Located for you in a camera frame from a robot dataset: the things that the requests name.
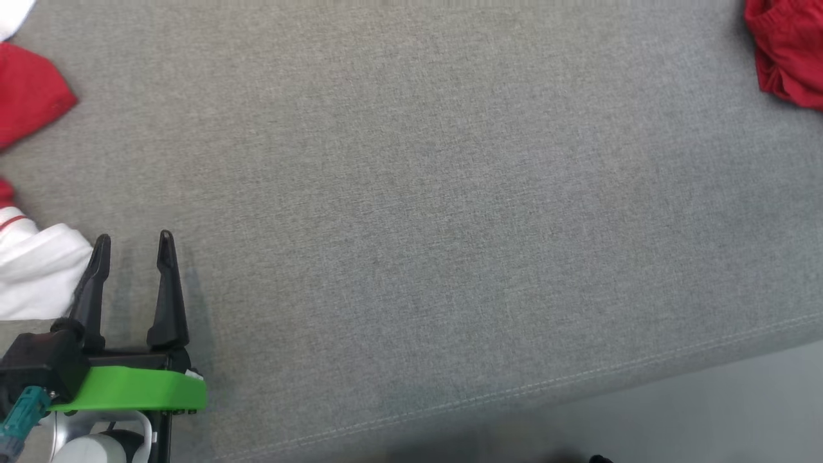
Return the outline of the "grey fabric sofa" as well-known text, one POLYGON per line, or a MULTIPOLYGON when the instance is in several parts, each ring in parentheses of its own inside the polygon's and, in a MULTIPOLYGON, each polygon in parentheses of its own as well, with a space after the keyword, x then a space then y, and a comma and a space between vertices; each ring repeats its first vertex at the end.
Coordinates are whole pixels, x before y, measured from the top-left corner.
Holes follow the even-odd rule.
POLYGON ((142 347, 174 236, 209 407, 173 463, 348 463, 823 340, 823 114, 745 0, 35 0, 78 106, 0 155, 112 239, 142 347))

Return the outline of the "red white-hemmed shorts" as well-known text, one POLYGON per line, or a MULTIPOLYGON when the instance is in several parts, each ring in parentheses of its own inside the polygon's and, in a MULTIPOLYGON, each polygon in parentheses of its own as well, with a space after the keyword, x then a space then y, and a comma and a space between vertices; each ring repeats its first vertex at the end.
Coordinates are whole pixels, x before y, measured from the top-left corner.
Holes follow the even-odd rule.
POLYGON ((823 113, 823 0, 745 0, 759 90, 823 113))

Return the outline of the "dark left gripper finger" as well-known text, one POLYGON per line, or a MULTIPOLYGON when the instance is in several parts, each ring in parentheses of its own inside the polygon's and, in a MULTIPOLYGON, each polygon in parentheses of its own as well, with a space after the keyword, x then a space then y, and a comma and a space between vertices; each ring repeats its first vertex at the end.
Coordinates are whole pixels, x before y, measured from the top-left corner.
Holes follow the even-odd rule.
POLYGON ((176 244, 169 230, 162 230, 159 235, 157 269, 161 281, 153 324, 147 332, 147 345, 153 351, 182 349, 189 343, 189 330, 176 244))
POLYGON ((105 349, 101 334, 102 298, 111 270, 111 237, 101 234, 92 248, 86 270, 75 288, 68 319, 86 352, 105 349))

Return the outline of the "red Bulls 23 jersey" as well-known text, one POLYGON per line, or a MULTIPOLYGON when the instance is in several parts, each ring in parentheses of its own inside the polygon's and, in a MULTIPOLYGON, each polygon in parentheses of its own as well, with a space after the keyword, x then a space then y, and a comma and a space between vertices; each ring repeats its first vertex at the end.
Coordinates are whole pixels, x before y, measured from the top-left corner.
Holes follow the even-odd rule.
MULTIPOLYGON (((11 43, 36 0, 0 0, 0 153, 74 108, 78 100, 49 59, 11 43)), ((0 320, 64 315, 92 252, 66 224, 39 229, 0 177, 0 320)))

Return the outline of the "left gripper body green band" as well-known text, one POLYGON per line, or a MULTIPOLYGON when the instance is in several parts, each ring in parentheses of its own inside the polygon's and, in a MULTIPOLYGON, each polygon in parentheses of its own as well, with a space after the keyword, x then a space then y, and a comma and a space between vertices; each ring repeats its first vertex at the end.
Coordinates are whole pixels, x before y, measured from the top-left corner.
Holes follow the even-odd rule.
POLYGON ((91 369, 70 403, 53 412, 161 411, 195 413, 208 406, 208 386, 185 349, 105 351, 90 355, 91 369))

